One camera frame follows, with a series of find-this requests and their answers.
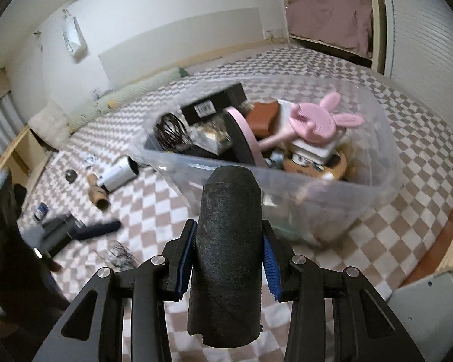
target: reddish brown wooden floor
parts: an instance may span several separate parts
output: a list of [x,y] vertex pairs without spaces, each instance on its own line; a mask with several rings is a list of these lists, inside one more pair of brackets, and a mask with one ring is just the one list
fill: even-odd
[[435,272],[436,268],[440,264],[443,256],[448,250],[451,240],[453,239],[453,210],[448,217],[445,227],[442,232],[436,238],[435,243],[431,249],[424,255],[417,267],[414,268],[413,272],[406,278],[402,286],[424,278],[427,275]]

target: black cylinder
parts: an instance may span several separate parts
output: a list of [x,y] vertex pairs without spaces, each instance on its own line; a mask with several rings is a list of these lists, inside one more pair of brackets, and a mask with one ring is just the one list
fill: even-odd
[[235,348],[260,335],[261,191],[240,166],[215,169],[203,188],[188,311],[188,332]]

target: black box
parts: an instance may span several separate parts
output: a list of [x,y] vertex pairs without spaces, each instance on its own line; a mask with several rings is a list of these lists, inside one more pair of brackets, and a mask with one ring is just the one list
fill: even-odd
[[224,90],[203,96],[186,106],[181,107],[188,125],[201,121],[208,121],[223,109],[233,106],[238,107],[247,99],[241,83],[233,84]]

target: checkered bedsheet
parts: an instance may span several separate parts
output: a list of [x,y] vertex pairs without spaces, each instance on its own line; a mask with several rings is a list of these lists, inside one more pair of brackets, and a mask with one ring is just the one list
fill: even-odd
[[[82,128],[63,151],[52,156],[19,220],[21,229],[34,224],[32,213],[40,202],[51,209],[49,216],[70,211],[86,224],[119,218],[124,225],[117,234],[90,243],[73,242],[56,257],[65,268],[56,279],[66,297],[74,298],[98,268],[111,265],[107,251],[114,241],[127,247],[138,262],[148,260],[160,254],[167,241],[179,236],[190,215],[182,198],[150,168],[142,169],[136,180],[112,194],[111,207],[105,213],[100,212],[87,197],[83,157],[95,155],[98,163],[91,171],[100,174],[124,154],[128,140],[165,97],[179,93],[202,78],[258,74],[348,79],[369,89],[380,102],[403,164],[403,185],[399,194],[391,204],[368,210],[347,236],[329,249],[313,251],[306,245],[296,244],[294,250],[325,268],[358,267],[385,298],[401,284],[431,247],[453,207],[453,130],[431,111],[381,84],[370,70],[312,50],[291,47],[209,69],[161,88]],[[64,178],[69,168],[79,174],[73,184]],[[327,355],[332,355],[332,313],[329,301],[326,303]],[[265,277],[263,332],[259,339],[245,347],[228,350],[203,346],[196,336],[189,336],[186,331],[187,307],[188,294],[178,303],[165,304],[173,360],[283,360],[291,306],[274,301]],[[129,360],[130,309],[126,310],[124,318],[123,360]]]

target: triangular cutout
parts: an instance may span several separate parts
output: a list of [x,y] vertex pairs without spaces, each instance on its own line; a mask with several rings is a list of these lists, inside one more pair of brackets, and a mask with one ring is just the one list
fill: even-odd
[[97,298],[98,293],[95,290],[90,290],[86,294],[62,328],[62,336],[83,341],[89,338]]
[[380,337],[392,335],[394,333],[393,326],[371,295],[367,291],[361,290],[359,296],[361,298],[366,328],[370,339],[378,339]]

